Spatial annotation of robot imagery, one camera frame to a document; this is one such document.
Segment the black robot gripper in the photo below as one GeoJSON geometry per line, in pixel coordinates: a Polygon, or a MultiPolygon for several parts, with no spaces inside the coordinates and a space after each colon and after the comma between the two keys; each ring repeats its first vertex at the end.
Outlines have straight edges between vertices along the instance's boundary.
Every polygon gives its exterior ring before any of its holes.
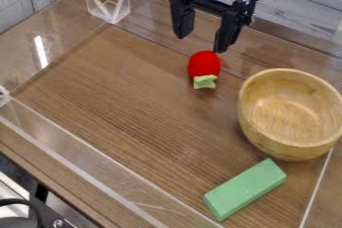
{"type": "Polygon", "coordinates": [[[183,39],[193,30],[195,7],[221,14],[220,27],[215,33],[213,52],[224,53],[235,44],[243,25],[249,25],[259,0],[169,0],[172,29],[183,39]]]}

